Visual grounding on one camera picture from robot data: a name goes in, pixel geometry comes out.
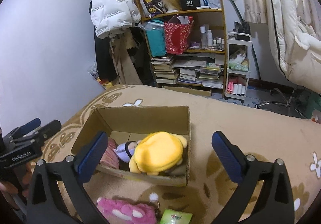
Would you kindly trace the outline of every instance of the cardboard box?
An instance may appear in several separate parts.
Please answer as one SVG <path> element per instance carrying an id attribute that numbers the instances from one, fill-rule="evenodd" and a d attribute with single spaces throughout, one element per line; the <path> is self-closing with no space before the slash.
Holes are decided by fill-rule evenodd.
<path id="1" fill-rule="evenodd" d="M 166 131 L 183 135 L 188 140 L 188 152 L 183 157 L 187 165 L 184 176 L 148 176 L 129 171 L 127 163 L 119 160 L 120 169 L 99 164 L 97 170 L 120 178 L 147 181 L 157 185 L 186 186 L 189 178 L 191 125 L 188 106 L 166 107 L 107 107 L 93 111 L 85 122 L 71 152 L 77 154 L 80 148 L 88 144 L 98 131 L 104 131 L 114 139 L 117 145 L 128 141 L 139 141 L 148 134 Z"/>

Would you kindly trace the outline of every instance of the beige blanket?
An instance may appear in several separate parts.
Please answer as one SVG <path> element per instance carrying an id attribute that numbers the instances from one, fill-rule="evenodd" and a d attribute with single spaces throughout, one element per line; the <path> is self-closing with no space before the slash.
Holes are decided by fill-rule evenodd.
<path id="1" fill-rule="evenodd" d="M 97 172 L 84 185 L 93 201 L 106 197 L 122 198 L 132 203 L 148 202 L 149 194 L 155 192 L 159 196 L 161 212 L 166 208 L 190 212 L 194 215 L 191 223 L 211 223 L 236 188 L 211 147 L 212 134 L 217 130 L 221 130 L 244 153 L 251 153 L 259 160 L 274 162 L 282 158 L 285 161 L 295 200 L 296 221 L 309 208 L 321 188 L 321 125 L 148 86 L 118 85 L 105 91 L 71 118 L 46 144 L 43 158 L 54 162 L 69 155 L 81 126 L 93 109 L 123 105 L 190 107 L 190 180 L 187 187 L 154 186 Z M 251 213 L 261 186 L 262 183 L 258 183 L 243 218 Z M 71 214 L 77 215 L 64 188 L 61 190 Z"/>

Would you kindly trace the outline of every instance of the stuffed toy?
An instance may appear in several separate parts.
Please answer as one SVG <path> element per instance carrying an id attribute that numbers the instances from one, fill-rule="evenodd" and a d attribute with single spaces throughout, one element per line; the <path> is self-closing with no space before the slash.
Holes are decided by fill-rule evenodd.
<path id="1" fill-rule="evenodd" d="M 137 147 L 138 142 L 125 142 L 117 146 L 117 149 L 114 149 L 114 152 L 124 162 L 129 162 L 130 158 L 134 155 L 135 148 Z"/>
<path id="2" fill-rule="evenodd" d="M 122 200 L 99 198 L 97 208 L 108 218 L 111 215 L 126 220 L 127 224 L 155 224 L 155 208 L 147 204 L 132 205 Z"/>
<path id="3" fill-rule="evenodd" d="M 149 134 L 136 147 L 129 162 L 129 170 L 133 173 L 158 175 L 183 162 L 183 149 L 187 140 L 177 134 L 156 132 Z"/>

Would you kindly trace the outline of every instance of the white wall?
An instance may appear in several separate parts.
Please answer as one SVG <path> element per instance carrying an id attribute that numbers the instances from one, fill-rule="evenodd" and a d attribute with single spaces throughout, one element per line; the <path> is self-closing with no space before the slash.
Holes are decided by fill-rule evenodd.
<path id="1" fill-rule="evenodd" d="M 4 0 L 0 5 L 0 124 L 4 134 L 39 117 L 66 122 L 102 87 L 91 0 Z"/>
<path id="2" fill-rule="evenodd" d="M 244 0 L 234 0 L 241 15 L 244 14 Z M 230 0 L 223 0 L 225 21 L 227 31 L 234 29 L 234 21 L 239 23 L 240 19 L 234 10 Z M 285 79 L 283 74 L 277 69 L 274 59 L 271 54 L 269 34 L 267 24 L 250 23 L 253 47 L 256 53 L 257 62 L 260 69 L 261 79 L 263 81 L 279 83 L 281 85 L 293 86 L 291 82 Z M 258 79 L 258 73 L 255 69 L 252 53 L 250 55 L 251 62 L 251 78 Z"/>

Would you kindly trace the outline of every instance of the white rolling cart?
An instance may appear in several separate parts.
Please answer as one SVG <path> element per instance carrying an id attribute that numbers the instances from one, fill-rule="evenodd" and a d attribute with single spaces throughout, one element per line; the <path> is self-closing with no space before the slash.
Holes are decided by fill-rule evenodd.
<path id="1" fill-rule="evenodd" d="M 248 36 L 250 38 L 249 41 L 244 41 L 244 40 L 237 40 L 237 39 L 229 39 L 230 35 L 243 35 L 243 36 Z M 244 33 L 236 33 L 236 32 L 231 32 L 228 33 L 227 35 L 227 73 L 226 73 L 226 87 L 225 87 L 225 94 L 224 94 L 224 99 L 227 100 L 229 98 L 233 99 L 238 99 L 241 100 L 241 103 L 244 103 L 245 97 L 246 97 L 246 92 L 248 89 L 248 80 L 250 79 L 250 71 L 251 71 L 251 65 L 250 65 L 250 60 L 248 57 L 248 54 L 252 50 L 252 37 L 249 34 L 244 34 Z M 246 57 L 249 60 L 249 67 L 248 67 L 248 72 L 243 72 L 243 71 L 238 71 L 238 70 L 232 70 L 229 68 L 229 60 L 230 60 L 230 45 L 240 45 L 240 46 L 247 46 L 246 48 Z M 236 75 L 244 78 L 244 82 L 246 82 L 245 85 L 245 92 L 243 94 L 232 94 L 232 93 L 227 93 L 228 90 L 228 84 L 229 84 L 229 76 L 230 75 Z"/>

